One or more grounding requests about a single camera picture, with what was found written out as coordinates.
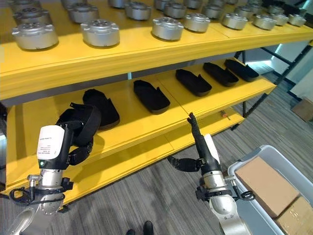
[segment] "person's foot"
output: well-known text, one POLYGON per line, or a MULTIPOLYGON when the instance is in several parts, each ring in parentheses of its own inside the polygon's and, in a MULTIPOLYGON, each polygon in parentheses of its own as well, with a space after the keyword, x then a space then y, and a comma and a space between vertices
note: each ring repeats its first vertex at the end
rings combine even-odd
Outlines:
POLYGON ((126 235, 135 235, 134 229, 129 229, 126 233, 126 235))
POLYGON ((143 225, 143 235, 153 235, 153 224, 151 221, 146 221, 143 225))

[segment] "cable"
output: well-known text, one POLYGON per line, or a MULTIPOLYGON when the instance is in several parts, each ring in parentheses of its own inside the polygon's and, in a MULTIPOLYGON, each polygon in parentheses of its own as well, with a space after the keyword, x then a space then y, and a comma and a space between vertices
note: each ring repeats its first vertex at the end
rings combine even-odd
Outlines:
POLYGON ((235 193, 237 194, 236 197, 233 197, 235 199, 235 201, 237 200, 244 200, 244 201, 252 201, 255 199, 255 195, 253 194, 253 191, 246 191, 240 194, 238 186, 235 185, 233 186, 235 193))
POLYGON ((27 207, 27 206, 31 206, 31 205, 35 205, 35 204, 41 204, 41 203, 47 203, 47 202, 58 202, 58 201, 62 201, 65 199, 65 195, 62 194, 62 197, 58 198, 58 199, 31 202, 30 201, 30 193, 28 191, 26 191, 24 187, 15 188, 15 189, 11 190, 9 193, 9 197, 16 205, 21 206, 21 207, 27 207), (20 198, 16 198, 14 196, 14 193, 16 191, 22 192, 23 196, 20 198))

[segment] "brown box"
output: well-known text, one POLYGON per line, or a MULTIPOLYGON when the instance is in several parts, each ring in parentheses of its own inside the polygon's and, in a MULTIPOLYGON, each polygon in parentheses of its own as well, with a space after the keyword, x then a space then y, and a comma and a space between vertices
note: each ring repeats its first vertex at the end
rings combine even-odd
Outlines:
POLYGON ((310 121, 313 119, 313 103, 308 99, 301 100, 292 108, 292 111, 304 121, 310 121))
POLYGON ((276 219, 276 223, 287 235, 313 235, 313 209, 303 197, 299 197, 276 219))
POLYGON ((254 192, 256 200, 271 218, 278 217, 299 195, 287 180, 260 157, 238 169, 235 174, 247 189, 254 192))

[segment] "yellow shelf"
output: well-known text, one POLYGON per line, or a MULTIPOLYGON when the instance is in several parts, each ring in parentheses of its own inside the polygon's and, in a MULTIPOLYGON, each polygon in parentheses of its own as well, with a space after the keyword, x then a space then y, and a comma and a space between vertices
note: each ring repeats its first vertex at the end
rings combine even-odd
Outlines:
MULTIPOLYGON (((119 45, 106 49, 87 46, 80 26, 70 22, 59 2, 44 3, 59 36, 59 44, 49 50, 24 51, 14 42, 11 28, 15 23, 8 8, 0 9, 1 64, 0 100, 56 88, 68 84, 155 68, 206 56, 313 39, 313 29, 303 26, 276 26, 265 31, 249 25, 243 31, 211 23, 203 34, 184 30, 177 42, 165 42, 151 35, 151 21, 127 19, 124 10, 107 6, 107 1, 90 1, 97 5, 100 17, 120 26, 119 45)), ((162 16, 153 9, 151 19, 162 16)))
MULTIPOLYGON (((218 60, 213 63, 225 69, 224 61, 218 60)), ((259 94, 269 94, 276 87, 262 76, 259 76, 254 82, 245 82, 239 78, 239 82, 235 86, 225 87, 208 75, 202 67, 203 64, 183 68, 195 75, 201 74, 211 84, 212 90, 210 93, 200 99, 191 94, 175 79, 175 70, 155 75, 186 113, 193 112, 197 117, 210 115, 259 94)))
MULTIPOLYGON (((230 117, 230 120, 223 118, 220 113, 199 120, 201 132, 203 134, 215 134, 244 120, 243 117, 231 108, 226 109, 225 112, 230 117)), ((64 204, 68 204, 105 185, 140 170, 193 143, 194 140, 190 134, 190 125, 185 121, 182 128, 176 129, 166 134, 166 136, 159 136, 128 149, 124 149, 118 153, 102 158, 96 163, 86 165, 79 164, 75 167, 69 167, 69 169, 65 171, 64 177, 69 177, 74 182, 74 188, 65 193, 66 198, 64 204)), ((39 169, 37 164, 36 168, 37 170, 35 172, 28 171, 27 173, 38 174, 39 169)), ((27 181, 11 185, 1 193, 8 194, 13 188, 21 186, 26 187, 27 181)))
MULTIPOLYGON (((162 135, 184 124, 187 113, 157 78, 146 76, 141 79, 150 82, 154 87, 160 87, 171 102, 169 109, 160 115, 150 114, 133 92, 135 79, 96 87, 112 99, 120 114, 120 123, 110 130, 96 133, 92 153, 82 163, 83 165, 162 135)), ((9 110, 6 161, 8 186, 25 180, 29 171, 38 171, 36 149, 40 128, 55 124, 60 114, 69 108, 71 102, 82 103, 84 91, 43 98, 13 106, 9 110)))

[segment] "screwdriver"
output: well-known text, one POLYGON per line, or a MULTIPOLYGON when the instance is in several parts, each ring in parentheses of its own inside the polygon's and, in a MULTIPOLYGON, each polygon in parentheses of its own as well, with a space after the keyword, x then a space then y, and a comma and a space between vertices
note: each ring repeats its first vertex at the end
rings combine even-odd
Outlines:
POLYGON ((227 113, 225 113, 224 110, 221 111, 222 117, 224 118, 228 118, 228 120, 230 120, 229 116, 227 115, 227 113))

